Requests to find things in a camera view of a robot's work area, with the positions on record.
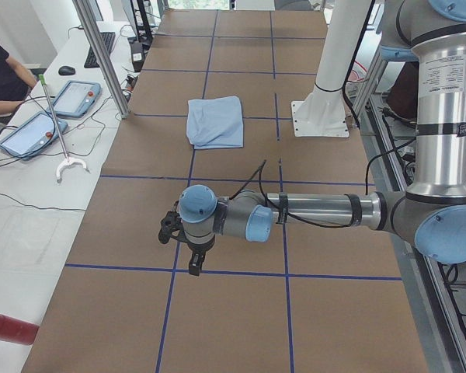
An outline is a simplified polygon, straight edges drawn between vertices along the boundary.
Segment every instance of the folded cloth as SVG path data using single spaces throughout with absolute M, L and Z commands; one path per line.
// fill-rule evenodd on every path
M 188 101 L 186 136 L 195 149 L 242 148 L 240 99 L 229 96 Z

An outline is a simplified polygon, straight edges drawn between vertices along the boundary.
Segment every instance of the blue tablet device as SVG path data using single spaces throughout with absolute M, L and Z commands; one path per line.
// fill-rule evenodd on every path
M 68 122 L 62 119 L 58 122 L 61 131 L 64 132 L 68 127 Z M 39 112 L 1 140 L 0 149 L 15 157 L 30 159 L 58 137 L 50 115 Z
M 99 83 L 70 80 L 55 97 L 55 113 L 60 117 L 81 118 L 96 101 L 100 90 Z

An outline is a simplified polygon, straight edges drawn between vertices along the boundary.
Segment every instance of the keyboard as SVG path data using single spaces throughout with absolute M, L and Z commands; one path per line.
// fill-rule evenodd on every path
M 116 40 L 116 33 L 113 32 L 102 32 L 100 33 L 100 36 L 102 37 L 103 43 L 106 45 L 107 52 L 112 50 L 112 47 L 114 45 L 114 41 Z M 99 68 L 99 63 L 96 61 L 95 53 L 93 52 L 93 49 L 90 47 L 88 51 L 88 56 L 86 56 L 86 61 L 85 61 L 85 68 Z

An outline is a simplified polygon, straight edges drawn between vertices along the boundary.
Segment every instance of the red cylinder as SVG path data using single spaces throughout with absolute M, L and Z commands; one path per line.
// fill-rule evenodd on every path
M 0 314 L 0 340 L 19 344 L 33 344 L 38 325 Z

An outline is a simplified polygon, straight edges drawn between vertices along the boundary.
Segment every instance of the computer mouse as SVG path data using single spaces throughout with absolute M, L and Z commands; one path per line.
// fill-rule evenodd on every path
M 71 66 L 61 66 L 59 68 L 59 75 L 74 75 L 75 73 L 76 69 Z

